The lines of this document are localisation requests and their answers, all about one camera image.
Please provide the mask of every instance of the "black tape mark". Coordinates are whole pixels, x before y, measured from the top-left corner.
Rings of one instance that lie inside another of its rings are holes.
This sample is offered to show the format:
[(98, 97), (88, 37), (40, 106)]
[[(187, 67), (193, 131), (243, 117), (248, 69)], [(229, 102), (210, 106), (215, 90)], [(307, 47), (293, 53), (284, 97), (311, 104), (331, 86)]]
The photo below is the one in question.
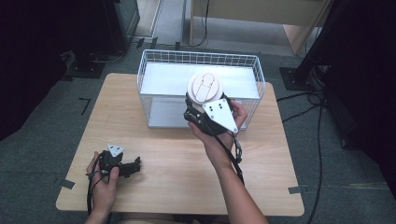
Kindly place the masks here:
[(300, 187), (289, 188), (289, 194), (301, 193)]
[(150, 49), (155, 49), (155, 46), (157, 45), (157, 40), (158, 40), (158, 37), (155, 37), (152, 39), (151, 45), (149, 46)]
[(175, 50), (179, 50), (180, 49), (180, 42), (176, 42), (175, 44)]
[(61, 183), (59, 183), (59, 185), (67, 189), (72, 189), (76, 185), (76, 183), (70, 180), (63, 179)]
[(90, 102), (91, 102), (91, 99), (85, 99), (85, 98), (81, 98), (81, 97), (79, 97), (78, 99), (79, 99), (79, 100), (85, 100), (85, 101), (87, 101), (87, 104), (85, 104), (84, 109), (83, 109), (82, 112), (81, 112), (81, 115), (84, 115), (85, 111), (86, 111), (87, 108), (88, 108), (88, 105), (89, 105)]
[(145, 42), (145, 38), (139, 39), (139, 42), (137, 42), (136, 48), (138, 49), (138, 48), (142, 47), (144, 42)]

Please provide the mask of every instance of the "hand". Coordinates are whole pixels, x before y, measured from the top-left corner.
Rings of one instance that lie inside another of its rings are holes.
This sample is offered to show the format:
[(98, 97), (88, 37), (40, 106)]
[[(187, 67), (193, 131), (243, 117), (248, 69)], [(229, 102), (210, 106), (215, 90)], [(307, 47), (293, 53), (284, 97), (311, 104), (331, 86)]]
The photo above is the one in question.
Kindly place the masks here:
[[(98, 152), (94, 156), (90, 165), (87, 167), (87, 174), (92, 172), (92, 167), (98, 158)], [(99, 171), (99, 162), (96, 164), (95, 171)], [(96, 173), (92, 178), (92, 212), (86, 223), (104, 223), (113, 208), (117, 196), (117, 179), (119, 178), (119, 168), (111, 169), (108, 181), (103, 179), (100, 173)]]
[[(248, 117), (248, 114), (235, 100), (231, 100), (231, 104), (233, 105), (233, 118), (239, 130)], [(214, 137), (202, 133), (201, 130), (192, 122), (189, 122), (189, 126), (191, 127), (193, 134), (204, 143), (206, 155), (212, 162), (215, 169), (223, 166), (231, 166), (230, 159)], [(233, 137), (230, 133), (222, 133), (219, 134), (218, 137), (228, 149), (233, 147)]]

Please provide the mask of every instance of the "black strap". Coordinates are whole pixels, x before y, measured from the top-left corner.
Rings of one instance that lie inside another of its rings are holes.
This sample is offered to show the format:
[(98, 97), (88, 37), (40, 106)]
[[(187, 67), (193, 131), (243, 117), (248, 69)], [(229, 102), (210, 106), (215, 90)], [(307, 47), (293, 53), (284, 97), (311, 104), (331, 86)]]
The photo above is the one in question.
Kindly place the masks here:
[(239, 179), (242, 181), (242, 183), (245, 185), (244, 177), (242, 174), (242, 170), (238, 165), (238, 162), (236, 161), (235, 157), (233, 156), (233, 153), (231, 153), (231, 150), (228, 149), (218, 138), (217, 135), (214, 135), (215, 139), (219, 142), (219, 144), (224, 148), (224, 151), (227, 153), (228, 158), (230, 158), (231, 162), (233, 163), (233, 168), (235, 168), (236, 174), (238, 175)]

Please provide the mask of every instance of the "white lid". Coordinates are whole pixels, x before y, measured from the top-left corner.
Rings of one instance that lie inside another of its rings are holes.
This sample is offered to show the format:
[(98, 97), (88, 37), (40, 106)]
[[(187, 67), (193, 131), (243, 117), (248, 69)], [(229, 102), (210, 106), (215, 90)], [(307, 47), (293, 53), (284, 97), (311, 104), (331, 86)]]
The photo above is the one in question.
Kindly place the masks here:
[(192, 101), (202, 105), (220, 99), (223, 89), (218, 77), (211, 73), (200, 73), (190, 78), (187, 93)]

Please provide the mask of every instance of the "wire mesh basket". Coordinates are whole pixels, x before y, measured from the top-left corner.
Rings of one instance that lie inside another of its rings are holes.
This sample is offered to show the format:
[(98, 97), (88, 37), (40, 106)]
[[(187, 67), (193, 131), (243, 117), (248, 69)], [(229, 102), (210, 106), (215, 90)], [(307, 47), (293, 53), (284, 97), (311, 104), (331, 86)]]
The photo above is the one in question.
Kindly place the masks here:
[(151, 128), (187, 128), (183, 113), (190, 78), (216, 74), (224, 93), (247, 111), (245, 130), (265, 91), (259, 58), (254, 55), (146, 49), (137, 73), (137, 89)]

